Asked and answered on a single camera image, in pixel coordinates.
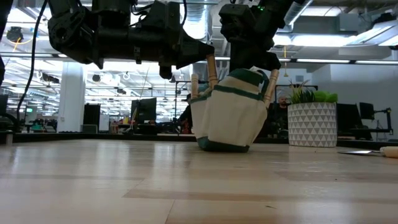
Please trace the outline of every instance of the geometric patterned planter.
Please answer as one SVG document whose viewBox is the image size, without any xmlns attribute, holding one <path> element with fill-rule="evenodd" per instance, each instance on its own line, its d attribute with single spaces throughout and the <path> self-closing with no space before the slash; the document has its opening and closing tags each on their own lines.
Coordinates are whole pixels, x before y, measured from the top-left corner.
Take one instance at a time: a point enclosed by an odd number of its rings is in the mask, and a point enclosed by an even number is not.
<svg viewBox="0 0 398 224">
<path fill-rule="evenodd" d="M 287 109 L 291 146 L 336 147 L 335 103 L 300 103 Z"/>
</svg>

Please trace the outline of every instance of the cable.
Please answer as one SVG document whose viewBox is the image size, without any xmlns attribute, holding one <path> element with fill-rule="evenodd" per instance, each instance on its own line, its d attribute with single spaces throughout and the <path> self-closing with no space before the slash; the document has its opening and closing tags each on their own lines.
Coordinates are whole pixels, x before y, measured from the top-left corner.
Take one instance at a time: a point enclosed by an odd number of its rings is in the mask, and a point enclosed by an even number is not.
<svg viewBox="0 0 398 224">
<path fill-rule="evenodd" d="M 328 12 L 330 12 L 335 6 L 332 6 L 330 9 L 328 9 L 323 16 L 326 16 L 328 14 Z"/>
<path fill-rule="evenodd" d="M 341 13 L 344 13 L 344 10 L 342 10 L 339 6 L 332 6 L 330 9 L 328 9 L 325 13 L 324 13 L 324 15 L 323 16 L 326 16 L 327 14 L 328 14 L 328 12 L 330 12 L 333 8 L 338 8 L 338 9 L 340 9 L 340 11 L 341 11 Z"/>
<path fill-rule="evenodd" d="M 184 26 L 185 20 L 187 20 L 187 14 L 188 14 L 187 0 L 183 0 L 183 4 L 184 4 L 184 18 L 183 18 L 183 20 L 182 20 L 181 27 Z"/>
<path fill-rule="evenodd" d="M 142 90 L 141 90 L 141 93 L 140 93 L 140 95 L 139 95 L 138 102 L 141 100 L 142 94 L 143 94 L 143 92 L 144 92 L 145 84 L 147 83 L 147 78 L 148 78 L 149 69 L 150 69 L 150 66 L 148 67 L 147 75 L 145 76 L 144 83 L 142 84 Z M 137 114 L 137 108 L 136 108 L 136 109 L 134 110 L 134 112 L 132 113 L 132 116 L 131 116 L 132 120 L 131 120 L 130 128 L 132 128 L 132 122 L 135 120 L 136 114 Z"/>
<path fill-rule="evenodd" d="M 19 38 L 19 39 L 17 40 L 17 42 L 13 42 L 13 41 L 11 41 L 11 40 L 8 40 L 8 41 L 11 42 L 11 43 L 13 43 L 13 44 L 22 45 L 22 44 L 28 44 L 30 41 L 33 40 L 33 38 L 31 38 L 30 40 L 28 40 L 28 41 L 26 41 L 26 42 L 23 42 L 23 43 L 19 43 L 18 41 L 20 41 L 20 40 L 21 40 L 21 38 Z"/>
<path fill-rule="evenodd" d="M 363 21 L 365 21 L 365 22 L 369 22 L 369 23 L 372 23 L 373 21 L 367 21 L 366 19 L 365 19 L 365 17 L 362 15 L 362 14 L 358 14 L 359 16 L 360 16 L 360 18 L 362 18 L 363 19 Z"/>
<path fill-rule="evenodd" d="M 12 50 L 12 52 L 15 52 L 15 50 L 18 47 L 18 42 L 21 40 L 21 38 L 18 38 L 17 42 L 15 43 L 14 49 Z"/>
<path fill-rule="evenodd" d="M 18 103 L 18 107 L 17 107 L 17 120 L 18 120 L 18 123 L 19 123 L 19 118 L 20 118 L 20 116 L 19 116 L 19 110 L 20 110 L 20 108 L 21 108 L 22 102 L 23 102 L 24 99 L 25 99 L 25 96 L 26 96 L 26 93 L 27 93 L 27 91 L 28 91 L 28 89 L 29 89 L 30 83 L 32 82 L 33 73 L 34 73 L 34 71 L 35 71 L 36 37 L 37 37 L 37 33 L 38 33 L 38 31 L 39 31 L 40 21 L 41 21 L 41 19 L 42 19 L 42 16 L 43 16 L 43 13 L 44 13 L 44 10 L 45 10 L 45 7 L 46 7 L 48 1 L 49 1 L 49 0 L 44 0 L 43 6 L 42 6 L 42 8 L 41 8 L 41 10 L 40 10 L 40 12 L 39 12 L 39 16 L 37 17 L 37 20 L 36 20 L 36 25 L 35 25 L 35 29 L 34 29 L 34 33 L 33 33 L 33 43 L 32 43 L 32 65 L 30 66 L 29 79 L 28 79 L 28 81 L 27 81 L 27 83 L 26 83 L 26 87 L 25 87 L 24 94 L 22 94 L 22 96 L 21 96 L 21 98 L 20 98 L 20 100 L 19 100 L 19 103 Z"/>
</svg>

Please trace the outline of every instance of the person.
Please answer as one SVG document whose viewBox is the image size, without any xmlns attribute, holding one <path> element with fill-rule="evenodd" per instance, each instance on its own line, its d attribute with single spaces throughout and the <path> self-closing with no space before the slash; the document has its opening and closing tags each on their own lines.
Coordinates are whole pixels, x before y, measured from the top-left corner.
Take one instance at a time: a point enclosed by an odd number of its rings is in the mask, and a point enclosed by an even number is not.
<svg viewBox="0 0 398 224">
<path fill-rule="evenodd" d="M 281 96 L 278 98 L 278 104 L 275 107 L 272 121 L 278 124 L 280 129 L 287 130 L 287 98 L 286 96 Z"/>
<path fill-rule="evenodd" d="M 187 99 L 184 101 L 186 101 L 188 103 L 188 106 L 185 108 L 185 111 L 181 114 L 178 121 L 183 124 L 183 127 L 184 127 L 184 123 L 185 123 L 185 128 L 183 128 L 183 129 L 187 129 L 187 130 L 183 131 L 183 132 L 187 132 L 187 133 L 191 134 L 192 133 L 191 129 L 193 126 L 192 112 L 191 112 L 191 94 L 188 94 Z"/>
</svg>

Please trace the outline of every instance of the pipe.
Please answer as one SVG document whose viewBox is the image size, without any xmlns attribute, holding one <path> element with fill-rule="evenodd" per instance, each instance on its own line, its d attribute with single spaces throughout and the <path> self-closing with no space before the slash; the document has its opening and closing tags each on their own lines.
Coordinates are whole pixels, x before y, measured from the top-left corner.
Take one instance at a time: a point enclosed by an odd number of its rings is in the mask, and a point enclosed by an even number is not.
<svg viewBox="0 0 398 224">
<path fill-rule="evenodd" d="M 184 6 L 180 5 L 180 13 L 183 17 Z M 187 4 L 187 20 L 184 24 L 185 32 L 196 40 L 207 41 L 208 33 L 211 32 L 212 24 L 210 6 L 201 4 Z"/>
<path fill-rule="evenodd" d="M 278 29 L 278 32 L 293 32 L 294 22 L 301 16 L 304 10 L 311 5 L 312 2 L 313 0 L 305 0 L 303 4 L 293 2 L 284 19 L 286 25 L 283 29 Z"/>
</svg>

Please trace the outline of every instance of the white pillar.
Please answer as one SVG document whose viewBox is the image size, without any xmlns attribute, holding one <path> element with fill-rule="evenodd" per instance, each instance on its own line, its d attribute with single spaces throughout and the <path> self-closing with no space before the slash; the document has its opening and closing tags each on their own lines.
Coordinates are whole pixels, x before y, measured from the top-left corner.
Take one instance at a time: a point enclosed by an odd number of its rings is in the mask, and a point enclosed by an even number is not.
<svg viewBox="0 0 398 224">
<path fill-rule="evenodd" d="M 64 62 L 57 131 L 81 131 L 86 93 L 86 73 L 81 64 Z"/>
</svg>

